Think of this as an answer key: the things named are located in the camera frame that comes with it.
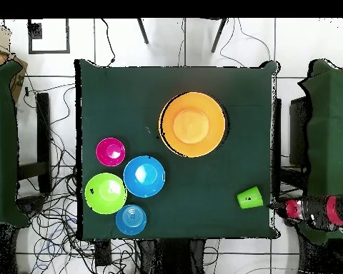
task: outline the blue cup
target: blue cup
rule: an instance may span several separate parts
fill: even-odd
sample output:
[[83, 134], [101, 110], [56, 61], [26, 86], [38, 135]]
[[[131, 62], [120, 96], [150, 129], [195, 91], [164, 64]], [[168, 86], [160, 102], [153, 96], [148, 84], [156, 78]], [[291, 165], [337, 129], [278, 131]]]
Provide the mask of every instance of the blue cup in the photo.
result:
[[137, 205], [123, 206], [116, 214], [116, 226], [125, 235], [136, 235], [146, 225], [146, 213]]

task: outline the green cloth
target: green cloth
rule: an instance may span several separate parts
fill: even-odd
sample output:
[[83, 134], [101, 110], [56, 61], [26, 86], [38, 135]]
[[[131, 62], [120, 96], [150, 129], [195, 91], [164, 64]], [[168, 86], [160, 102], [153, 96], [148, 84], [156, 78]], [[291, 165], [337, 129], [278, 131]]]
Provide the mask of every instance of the green cloth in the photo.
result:
[[[301, 83], [312, 102], [307, 124], [311, 165], [307, 195], [343, 194], [343, 69], [332, 68], [325, 60], [313, 61], [310, 68], [309, 78]], [[325, 233], [305, 225], [302, 232], [314, 243], [343, 238], [339, 231]]]
[[[269, 227], [270, 126], [272, 74], [263, 68], [128, 67], [99, 68], [75, 61], [81, 71], [83, 238], [273, 238]], [[220, 148], [199, 158], [172, 153], [159, 138], [164, 105], [186, 91], [206, 93], [223, 104], [230, 132]], [[126, 158], [117, 167], [98, 162], [96, 145], [118, 138]], [[142, 207], [145, 229], [126, 236], [115, 216], [99, 215], [85, 202], [86, 183], [98, 173], [123, 177], [134, 157], [155, 157], [166, 172], [162, 190], [151, 198], [127, 196], [126, 204]], [[257, 186], [264, 206], [242, 210], [237, 194]]]
[[0, 222], [18, 228], [28, 225], [28, 218], [16, 207], [18, 132], [9, 84], [20, 70], [14, 61], [0, 66]]

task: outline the table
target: table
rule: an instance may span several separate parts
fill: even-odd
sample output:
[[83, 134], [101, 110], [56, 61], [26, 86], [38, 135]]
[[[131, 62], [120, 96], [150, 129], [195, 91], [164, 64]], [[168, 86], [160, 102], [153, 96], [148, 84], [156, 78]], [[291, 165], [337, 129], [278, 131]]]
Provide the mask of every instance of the table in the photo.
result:
[[[75, 60], [76, 168], [78, 238], [273, 238], [269, 226], [270, 126], [274, 62], [261, 68], [127, 67], [102, 68]], [[230, 131], [208, 155], [183, 158], [159, 138], [158, 120], [164, 105], [179, 93], [210, 95], [227, 110]], [[98, 142], [121, 140], [126, 158], [117, 167], [96, 159]], [[99, 215], [85, 202], [91, 177], [109, 172], [123, 176], [134, 157], [158, 159], [166, 172], [162, 190], [151, 198], [128, 194], [126, 204], [142, 207], [147, 225], [126, 236], [115, 214]], [[264, 206], [242, 210], [237, 194], [258, 186]]]

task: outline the plastic bowl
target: plastic bowl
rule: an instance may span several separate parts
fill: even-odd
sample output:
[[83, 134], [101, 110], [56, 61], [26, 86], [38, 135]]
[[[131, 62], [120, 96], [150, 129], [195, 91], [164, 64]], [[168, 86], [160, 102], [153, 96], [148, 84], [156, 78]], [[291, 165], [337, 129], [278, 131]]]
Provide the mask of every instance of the plastic bowl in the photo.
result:
[[139, 198], [149, 198], [163, 188], [165, 171], [157, 159], [138, 156], [126, 165], [123, 178], [130, 193]]
[[124, 160], [126, 150], [120, 140], [105, 138], [99, 142], [95, 154], [100, 163], [108, 167], [114, 167]]
[[126, 203], [127, 189], [122, 179], [112, 173], [100, 173], [87, 183], [85, 199], [88, 206], [99, 214], [117, 212]]

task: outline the pink bowl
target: pink bowl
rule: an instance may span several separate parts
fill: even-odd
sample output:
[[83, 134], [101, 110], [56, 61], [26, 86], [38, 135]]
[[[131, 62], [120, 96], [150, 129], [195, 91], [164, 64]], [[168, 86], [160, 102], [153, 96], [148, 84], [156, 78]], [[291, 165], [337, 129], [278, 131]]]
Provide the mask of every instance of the pink bowl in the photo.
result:
[[116, 138], [105, 138], [96, 147], [95, 154], [100, 163], [113, 167], [122, 163], [126, 150], [122, 142]]

